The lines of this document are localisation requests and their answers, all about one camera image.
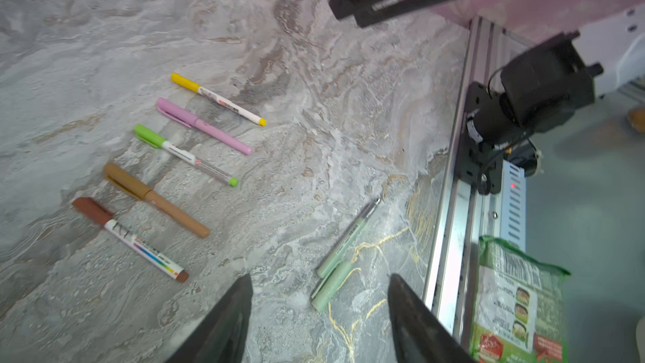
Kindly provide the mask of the pink pen cap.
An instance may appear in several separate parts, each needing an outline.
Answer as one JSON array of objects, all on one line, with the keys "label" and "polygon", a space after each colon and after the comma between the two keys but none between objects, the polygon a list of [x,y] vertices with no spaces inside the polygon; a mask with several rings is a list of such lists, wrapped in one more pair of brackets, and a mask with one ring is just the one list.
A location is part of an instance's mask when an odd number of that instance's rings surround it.
[{"label": "pink pen cap", "polygon": [[160,97],[156,103],[157,110],[168,117],[188,128],[194,128],[198,120],[198,116],[191,113],[190,111],[179,107],[170,100],[164,97]]}]

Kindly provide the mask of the pale green pen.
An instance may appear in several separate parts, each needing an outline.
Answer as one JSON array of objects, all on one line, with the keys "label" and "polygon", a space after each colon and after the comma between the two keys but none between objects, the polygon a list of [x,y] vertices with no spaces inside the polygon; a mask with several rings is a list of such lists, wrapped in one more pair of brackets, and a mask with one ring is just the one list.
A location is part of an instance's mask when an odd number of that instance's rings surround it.
[{"label": "pale green pen", "polygon": [[337,242],[335,247],[331,250],[320,267],[317,269],[317,276],[319,278],[326,278],[335,269],[336,265],[339,264],[341,257],[344,255],[348,247],[354,243],[360,232],[366,226],[367,221],[377,210],[381,202],[382,197],[372,199],[354,218],[344,235]]}]

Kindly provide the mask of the white pen yellow end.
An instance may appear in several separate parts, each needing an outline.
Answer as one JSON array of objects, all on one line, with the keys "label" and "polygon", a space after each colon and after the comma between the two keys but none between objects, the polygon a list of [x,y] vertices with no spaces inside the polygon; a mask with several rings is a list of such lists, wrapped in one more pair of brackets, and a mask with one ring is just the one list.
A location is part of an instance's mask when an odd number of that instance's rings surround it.
[{"label": "white pen yellow end", "polygon": [[219,94],[216,94],[216,92],[213,92],[212,90],[207,89],[206,87],[201,86],[199,90],[199,95],[208,98],[215,104],[219,104],[226,109],[233,111],[235,114],[238,114],[249,121],[253,122],[254,124],[258,124],[261,127],[266,126],[266,120],[263,119],[262,117],[258,116],[257,114],[254,114],[247,109],[242,108],[238,104],[233,103],[229,99],[220,96]]}]

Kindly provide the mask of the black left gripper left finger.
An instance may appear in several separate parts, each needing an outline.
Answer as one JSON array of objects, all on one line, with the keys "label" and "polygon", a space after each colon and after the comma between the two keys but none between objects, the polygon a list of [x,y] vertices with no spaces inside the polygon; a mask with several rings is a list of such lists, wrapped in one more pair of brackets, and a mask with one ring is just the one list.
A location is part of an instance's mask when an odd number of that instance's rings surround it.
[{"label": "black left gripper left finger", "polygon": [[238,278],[169,362],[240,362],[250,326],[251,275]]}]

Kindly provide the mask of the white pen green end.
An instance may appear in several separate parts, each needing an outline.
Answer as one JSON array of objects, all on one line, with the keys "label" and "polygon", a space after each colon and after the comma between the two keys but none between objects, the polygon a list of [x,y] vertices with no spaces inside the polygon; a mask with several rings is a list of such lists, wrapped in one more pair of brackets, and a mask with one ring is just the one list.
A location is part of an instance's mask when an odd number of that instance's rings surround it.
[{"label": "white pen green end", "polygon": [[163,144],[163,147],[159,149],[163,149],[164,151],[168,152],[174,157],[182,161],[185,161],[187,164],[195,167],[196,169],[208,174],[209,176],[233,188],[238,186],[240,182],[236,177],[226,173],[225,171],[217,168],[216,166],[213,166],[212,164],[206,162],[205,160],[198,158],[193,153],[180,149],[179,147],[173,145],[168,140],[166,140],[166,143]]}]

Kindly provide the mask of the pink pen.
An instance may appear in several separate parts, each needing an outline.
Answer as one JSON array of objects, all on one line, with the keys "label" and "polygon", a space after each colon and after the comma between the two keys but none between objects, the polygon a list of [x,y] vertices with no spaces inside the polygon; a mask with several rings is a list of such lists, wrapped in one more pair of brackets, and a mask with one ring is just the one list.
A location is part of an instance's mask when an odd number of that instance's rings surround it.
[{"label": "pink pen", "polygon": [[249,156],[252,153],[252,149],[250,146],[244,144],[243,142],[239,141],[235,137],[221,131],[220,129],[212,126],[211,124],[208,124],[207,122],[203,121],[199,117],[196,122],[196,126],[193,129],[198,129],[203,133],[212,136],[214,139],[219,140],[223,144],[226,144],[227,146],[241,152],[246,156]]}]

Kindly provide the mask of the orange brown pen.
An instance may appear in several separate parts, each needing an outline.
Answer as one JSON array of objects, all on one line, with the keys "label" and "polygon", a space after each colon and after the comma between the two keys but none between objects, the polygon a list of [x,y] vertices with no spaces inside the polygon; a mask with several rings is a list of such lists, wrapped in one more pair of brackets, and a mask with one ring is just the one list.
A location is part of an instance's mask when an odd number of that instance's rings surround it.
[{"label": "orange brown pen", "polygon": [[176,221],[176,223],[179,223],[182,227],[193,232],[194,235],[200,238],[207,238],[208,235],[211,234],[211,230],[209,228],[199,223],[188,213],[184,212],[182,209],[178,208],[178,206],[169,202],[167,199],[165,199],[163,196],[161,196],[153,189],[150,193],[148,193],[144,197],[143,200],[138,200],[138,201],[145,201],[147,203],[152,204],[157,209],[161,210],[161,212],[173,218]]}]

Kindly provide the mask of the red brown pen cap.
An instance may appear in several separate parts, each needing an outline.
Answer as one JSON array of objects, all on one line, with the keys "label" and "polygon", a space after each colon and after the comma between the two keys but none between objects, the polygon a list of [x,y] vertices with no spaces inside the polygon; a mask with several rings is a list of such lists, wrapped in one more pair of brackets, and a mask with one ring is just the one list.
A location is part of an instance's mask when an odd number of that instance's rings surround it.
[{"label": "red brown pen cap", "polygon": [[114,218],[111,212],[93,198],[76,198],[72,202],[72,206],[101,227]]}]

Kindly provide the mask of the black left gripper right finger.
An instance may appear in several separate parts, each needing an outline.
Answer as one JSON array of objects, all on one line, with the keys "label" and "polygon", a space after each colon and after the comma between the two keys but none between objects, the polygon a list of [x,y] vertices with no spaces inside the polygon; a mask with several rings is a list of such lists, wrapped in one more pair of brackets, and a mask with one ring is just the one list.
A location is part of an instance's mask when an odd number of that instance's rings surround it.
[{"label": "black left gripper right finger", "polygon": [[473,361],[398,274],[391,275],[387,302],[398,362]]}]

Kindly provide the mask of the white pen red label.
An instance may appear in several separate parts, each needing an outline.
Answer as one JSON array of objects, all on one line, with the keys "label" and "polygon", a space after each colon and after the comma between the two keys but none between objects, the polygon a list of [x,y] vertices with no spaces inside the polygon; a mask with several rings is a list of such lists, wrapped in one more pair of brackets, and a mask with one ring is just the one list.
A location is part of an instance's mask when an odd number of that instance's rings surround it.
[{"label": "white pen red label", "polygon": [[189,278],[189,273],[183,267],[180,267],[159,250],[147,244],[142,238],[128,230],[124,225],[121,225],[117,220],[111,219],[107,221],[104,228],[172,279],[184,283]]}]

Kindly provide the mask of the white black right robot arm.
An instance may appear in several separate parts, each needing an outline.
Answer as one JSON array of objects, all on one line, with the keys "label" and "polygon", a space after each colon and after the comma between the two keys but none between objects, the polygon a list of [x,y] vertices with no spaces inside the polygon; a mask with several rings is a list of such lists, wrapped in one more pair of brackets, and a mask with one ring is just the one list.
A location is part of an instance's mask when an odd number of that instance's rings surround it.
[{"label": "white black right robot arm", "polygon": [[[449,0],[330,0],[338,19],[364,28]],[[560,126],[597,97],[644,72],[644,10],[560,33],[500,68],[503,91],[491,93],[466,122],[477,144],[501,146]]]}]

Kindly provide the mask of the yellow pen cap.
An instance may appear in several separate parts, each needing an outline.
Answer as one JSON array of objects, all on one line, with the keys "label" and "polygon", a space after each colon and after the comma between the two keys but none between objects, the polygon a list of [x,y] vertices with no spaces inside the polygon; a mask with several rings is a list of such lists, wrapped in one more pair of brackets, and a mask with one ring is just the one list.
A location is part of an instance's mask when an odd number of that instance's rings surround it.
[{"label": "yellow pen cap", "polygon": [[186,77],[183,77],[183,76],[181,76],[181,75],[179,75],[177,73],[172,73],[171,74],[171,80],[175,84],[177,84],[177,85],[179,85],[181,87],[184,87],[185,89],[188,89],[188,90],[190,90],[192,92],[199,93],[199,90],[200,90],[201,86],[198,83],[187,79]]}]

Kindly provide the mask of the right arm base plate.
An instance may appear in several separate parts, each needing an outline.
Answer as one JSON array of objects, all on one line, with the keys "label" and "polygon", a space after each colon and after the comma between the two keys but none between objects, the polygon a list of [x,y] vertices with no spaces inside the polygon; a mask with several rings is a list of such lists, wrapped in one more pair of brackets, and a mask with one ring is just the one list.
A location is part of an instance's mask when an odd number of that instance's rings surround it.
[{"label": "right arm base plate", "polygon": [[455,176],[472,186],[480,195],[497,195],[502,191],[503,154],[495,146],[479,139],[471,122],[480,109],[493,100],[486,87],[472,82],[465,93],[465,122],[460,132]]}]

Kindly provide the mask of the light green pen cap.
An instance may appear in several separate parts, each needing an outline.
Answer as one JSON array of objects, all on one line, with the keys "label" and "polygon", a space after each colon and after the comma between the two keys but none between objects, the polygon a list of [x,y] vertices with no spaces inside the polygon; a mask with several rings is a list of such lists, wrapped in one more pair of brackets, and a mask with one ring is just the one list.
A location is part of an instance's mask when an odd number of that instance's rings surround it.
[{"label": "light green pen cap", "polygon": [[153,146],[154,148],[162,148],[166,143],[166,139],[156,134],[153,130],[145,127],[142,124],[137,124],[134,127],[135,136],[145,143]]}]

